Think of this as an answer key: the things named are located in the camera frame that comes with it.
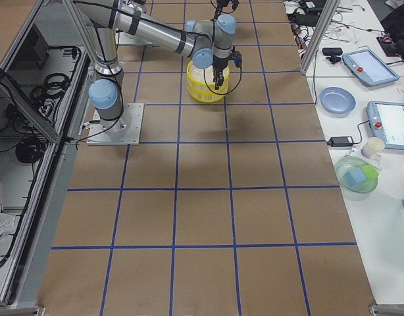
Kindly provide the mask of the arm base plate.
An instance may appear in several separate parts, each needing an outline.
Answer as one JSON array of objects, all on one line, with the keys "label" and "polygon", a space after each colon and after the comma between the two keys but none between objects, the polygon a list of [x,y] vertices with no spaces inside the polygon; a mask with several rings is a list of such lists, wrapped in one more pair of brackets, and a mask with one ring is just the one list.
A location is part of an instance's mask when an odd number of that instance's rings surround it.
[{"label": "arm base plate", "polygon": [[144,104],[127,103],[119,121],[108,131],[113,124],[108,121],[100,122],[97,110],[94,110],[93,120],[98,120],[89,129],[88,145],[138,145],[143,120]]}]

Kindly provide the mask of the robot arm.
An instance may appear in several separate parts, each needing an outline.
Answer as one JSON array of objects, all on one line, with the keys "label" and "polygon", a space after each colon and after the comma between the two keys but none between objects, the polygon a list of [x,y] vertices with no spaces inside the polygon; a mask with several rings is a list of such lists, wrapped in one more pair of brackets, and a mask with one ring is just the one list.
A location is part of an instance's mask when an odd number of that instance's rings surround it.
[{"label": "robot arm", "polygon": [[88,95],[99,115],[101,131],[89,134],[95,144],[119,145],[132,128],[130,106],[122,94],[123,69],[118,62],[115,32],[120,30],[141,40],[192,60],[199,69],[213,70],[213,84],[219,90],[224,83],[223,71],[230,61],[242,64],[241,54],[233,46],[236,19],[223,14],[226,1],[219,1],[211,20],[190,20],[179,30],[145,14],[139,7],[122,1],[68,1],[89,21],[88,32],[95,50],[97,77]]},{"label": "robot arm", "polygon": [[211,3],[213,5],[213,7],[215,8],[213,20],[218,19],[218,17],[222,14],[223,9],[226,8],[229,3],[230,3],[230,0],[216,0],[216,4]]}]

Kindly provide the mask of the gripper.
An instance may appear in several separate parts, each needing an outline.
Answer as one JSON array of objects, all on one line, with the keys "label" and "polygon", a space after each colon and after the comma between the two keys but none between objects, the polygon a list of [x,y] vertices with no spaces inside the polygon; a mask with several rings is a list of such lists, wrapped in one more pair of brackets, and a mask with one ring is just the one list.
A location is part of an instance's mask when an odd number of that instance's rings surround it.
[{"label": "gripper", "polygon": [[228,6],[229,2],[230,2],[229,0],[216,0],[216,4],[214,5],[215,7],[215,14],[213,17],[214,20],[218,19],[218,17],[222,14],[223,9]]},{"label": "gripper", "polygon": [[230,60],[230,56],[227,57],[217,57],[213,56],[213,82],[215,83],[215,89],[218,90],[222,87],[224,82],[223,71],[228,66],[228,62]]}]

